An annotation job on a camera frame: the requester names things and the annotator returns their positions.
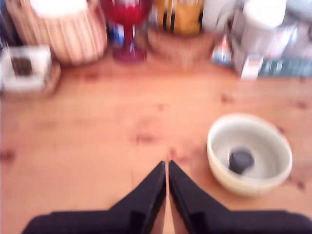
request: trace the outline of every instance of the wooden table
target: wooden table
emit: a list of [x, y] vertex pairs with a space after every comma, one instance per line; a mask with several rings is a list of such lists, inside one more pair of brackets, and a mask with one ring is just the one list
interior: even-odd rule
[[[39, 214], [108, 209], [170, 159], [230, 209], [312, 218], [312, 80], [240, 81], [204, 62], [181, 68], [149, 56], [128, 66], [110, 55], [63, 69], [61, 80], [49, 99], [1, 100], [3, 234]], [[290, 179], [265, 196], [233, 195], [209, 169], [208, 130], [232, 112], [276, 124], [292, 147]], [[168, 199], [164, 220], [163, 233], [175, 233]]]

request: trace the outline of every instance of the woven basket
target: woven basket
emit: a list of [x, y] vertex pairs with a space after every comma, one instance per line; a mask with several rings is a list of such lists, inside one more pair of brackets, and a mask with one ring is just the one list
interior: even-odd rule
[[28, 45], [48, 44], [62, 64], [79, 65], [99, 59], [107, 46], [106, 24], [98, 0], [89, 8], [61, 18], [41, 18], [29, 0], [6, 0], [21, 40]]
[[208, 59], [214, 37], [207, 32], [183, 36], [150, 28], [148, 42], [151, 50], [174, 63], [189, 66]]

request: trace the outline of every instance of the black object in bowl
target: black object in bowl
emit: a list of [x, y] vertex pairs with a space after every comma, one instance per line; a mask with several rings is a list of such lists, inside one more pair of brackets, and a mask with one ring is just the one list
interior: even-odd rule
[[254, 157], [248, 150], [235, 150], [230, 153], [229, 169], [241, 175], [247, 168], [254, 165]]

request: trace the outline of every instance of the ceramic bowl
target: ceramic bowl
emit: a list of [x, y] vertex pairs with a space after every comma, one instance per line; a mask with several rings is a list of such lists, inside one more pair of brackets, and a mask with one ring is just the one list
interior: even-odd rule
[[[245, 114], [218, 119], [208, 134], [208, 159], [213, 175], [226, 189], [244, 196], [261, 195], [286, 180], [293, 156], [286, 138], [272, 124]], [[242, 174], [230, 170], [230, 155], [250, 152], [254, 165]]]

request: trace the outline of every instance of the red vase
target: red vase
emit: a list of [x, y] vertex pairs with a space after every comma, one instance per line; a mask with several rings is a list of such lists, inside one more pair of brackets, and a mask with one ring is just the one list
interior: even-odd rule
[[133, 25], [140, 24], [152, 7], [152, 0], [101, 0], [105, 16], [123, 25], [125, 43], [115, 49], [114, 58], [122, 62], [139, 62], [146, 59], [146, 50], [138, 47], [133, 38]]

